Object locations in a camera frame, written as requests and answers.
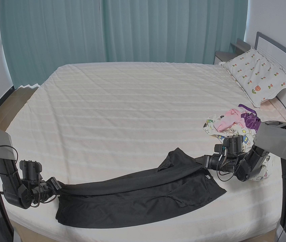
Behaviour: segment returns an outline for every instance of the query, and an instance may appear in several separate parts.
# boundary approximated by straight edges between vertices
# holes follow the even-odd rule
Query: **purple garment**
[[[251,113],[241,114],[241,117],[245,120],[246,127],[250,129],[255,129],[256,131],[258,131],[260,124],[261,124],[261,119],[258,118],[256,111],[253,109],[250,109],[249,107],[246,107],[243,104],[239,104],[238,106],[243,107],[246,110],[251,112]]]

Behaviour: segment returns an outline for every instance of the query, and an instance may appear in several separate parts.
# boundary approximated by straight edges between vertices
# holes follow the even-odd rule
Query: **bedside table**
[[[230,52],[216,51],[214,65],[217,65],[219,62],[227,62],[230,59],[233,59],[238,55],[243,54],[251,49],[251,46],[249,44],[247,44],[246,42],[242,41],[239,38],[237,39],[236,43],[231,43],[230,45],[233,47],[235,52],[230,53]]]

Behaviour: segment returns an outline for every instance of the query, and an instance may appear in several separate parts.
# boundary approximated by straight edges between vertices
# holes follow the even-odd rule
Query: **pink cloth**
[[[234,124],[239,124],[242,128],[245,128],[245,120],[241,117],[241,114],[245,112],[246,111],[240,112],[239,110],[232,108],[225,113],[225,117],[214,122],[214,127],[218,132],[230,128]]]

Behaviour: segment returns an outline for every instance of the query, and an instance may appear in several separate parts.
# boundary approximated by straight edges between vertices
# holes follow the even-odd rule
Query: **white bed sheet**
[[[7,132],[20,159],[42,164],[45,180],[87,183],[157,167],[177,147],[192,157],[212,154],[218,140],[202,130],[206,118],[239,103],[253,108],[218,65],[65,65],[38,88]],[[256,111],[263,121],[284,121],[269,101]],[[223,183],[212,172],[227,193],[196,211],[141,226],[63,226],[55,219],[58,200],[27,210],[5,206],[12,220],[58,241],[240,241],[274,229],[280,217],[281,164],[272,160],[273,175],[260,182],[234,177]]]

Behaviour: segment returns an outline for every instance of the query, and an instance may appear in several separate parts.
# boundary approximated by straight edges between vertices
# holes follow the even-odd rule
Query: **pile of clothes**
[[[257,113],[243,104],[238,105],[239,109],[230,109],[224,115],[217,117],[211,115],[207,120],[203,129],[208,135],[215,135],[221,143],[228,135],[242,135],[243,152],[248,152],[252,145],[261,120]],[[263,162],[260,173],[250,180],[259,181],[267,178],[272,172],[273,165],[270,156],[267,156]]]

